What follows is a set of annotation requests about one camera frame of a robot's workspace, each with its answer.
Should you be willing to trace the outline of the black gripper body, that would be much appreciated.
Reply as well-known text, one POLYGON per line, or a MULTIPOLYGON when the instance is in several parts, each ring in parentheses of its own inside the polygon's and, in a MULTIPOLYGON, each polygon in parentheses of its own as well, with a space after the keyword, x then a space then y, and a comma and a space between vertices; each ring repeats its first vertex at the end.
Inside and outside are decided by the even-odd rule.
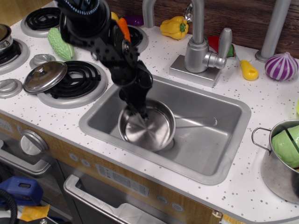
POLYGON ((135 114, 147 111, 146 96, 153 85, 153 76, 145 64, 139 60, 136 69, 114 67, 110 70, 114 84, 124 91, 135 108, 135 114))

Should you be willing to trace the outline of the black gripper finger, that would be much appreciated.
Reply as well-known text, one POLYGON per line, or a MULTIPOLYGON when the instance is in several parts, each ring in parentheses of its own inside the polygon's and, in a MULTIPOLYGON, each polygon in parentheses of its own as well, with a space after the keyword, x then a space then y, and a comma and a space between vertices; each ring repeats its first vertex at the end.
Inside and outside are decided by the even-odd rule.
POLYGON ((149 116, 147 114, 147 111, 140 111, 139 114, 140 114, 143 121, 148 121, 149 120, 149 116))
POLYGON ((122 101, 124 101, 127 104, 128 109, 130 110, 130 112, 135 115, 135 108, 132 105, 132 103, 127 99, 126 94, 124 93, 124 91, 119 91, 119 97, 122 101))

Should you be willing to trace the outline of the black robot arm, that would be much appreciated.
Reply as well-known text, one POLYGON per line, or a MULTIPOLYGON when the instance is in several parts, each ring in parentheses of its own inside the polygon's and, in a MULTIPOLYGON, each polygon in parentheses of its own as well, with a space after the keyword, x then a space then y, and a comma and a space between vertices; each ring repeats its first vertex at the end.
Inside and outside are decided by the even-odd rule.
POLYGON ((121 89, 120 98, 133 114, 147 120, 146 96, 153 85, 152 74, 111 18, 108 4, 104 0, 59 0, 57 6, 62 39, 91 52, 108 68, 113 83, 121 89))

